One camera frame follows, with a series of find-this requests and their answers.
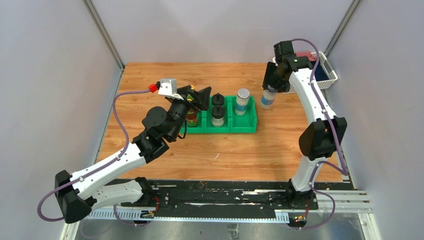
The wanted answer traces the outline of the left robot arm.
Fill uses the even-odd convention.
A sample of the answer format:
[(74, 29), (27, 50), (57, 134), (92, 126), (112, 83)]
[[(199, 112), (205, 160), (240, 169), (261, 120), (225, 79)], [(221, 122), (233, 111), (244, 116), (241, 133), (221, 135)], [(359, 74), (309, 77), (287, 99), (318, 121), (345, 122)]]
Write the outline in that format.
[(169, 143), (181, 139), (188, 113), (209, 109), (212, 88), (173, 88), (158, 82), (149, 87), (149, 92), (155, 91), (171, 105), (168, 110), (161, 106), (151, 108), (141, 121), (144, 130), (132, 141), (127, 136), (122, 149), (90, 167), (73, 173), (62, 170), (55, 175), (54, 196), (65, 223), (78, 222), (107, 206), (138, 203), (146, 207), (152, 203), (153, 191), (144, 177), (121, 184), (110, 182), (159, 158), (169, 149)]

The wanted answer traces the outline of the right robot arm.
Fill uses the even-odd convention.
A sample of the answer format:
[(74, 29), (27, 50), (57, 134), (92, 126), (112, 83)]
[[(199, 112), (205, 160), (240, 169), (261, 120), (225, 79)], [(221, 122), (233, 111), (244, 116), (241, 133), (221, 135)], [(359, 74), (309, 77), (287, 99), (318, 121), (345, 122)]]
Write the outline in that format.
[(286, 40), (273, 46), (274, 62), (268, 62), (262, 82), (263, 107), (271, 105), (279, 93), (294, 88), (305, 111), (308, 127), (300, 135), (298, 144), (301, 160), (294, 176), (289, 180), (284, 200), (292, 209), (298, 209), (310, 200), (316, 176), (328, 158), (341, 152), (341, 142), (347, 129), (344, 117), (338, 117), (325, 100), (315, 78), (320, 64), (311, 63), (307, 56), (297, 56), (293, 41)]

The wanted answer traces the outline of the black-spout seasoning jar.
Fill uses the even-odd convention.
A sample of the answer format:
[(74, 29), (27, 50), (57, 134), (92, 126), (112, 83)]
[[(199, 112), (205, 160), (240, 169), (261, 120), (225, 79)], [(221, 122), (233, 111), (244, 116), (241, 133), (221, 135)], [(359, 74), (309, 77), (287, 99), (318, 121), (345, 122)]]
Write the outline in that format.
[(225, 97), (220, 93), (216, 93), (211, 97), (211, 103), (213, 106), (224, 106)]
[(211, 124), (213, 127), (222, 127), (224, 125), (225, 109), (221, 105), (215, 105), (211, 109)]

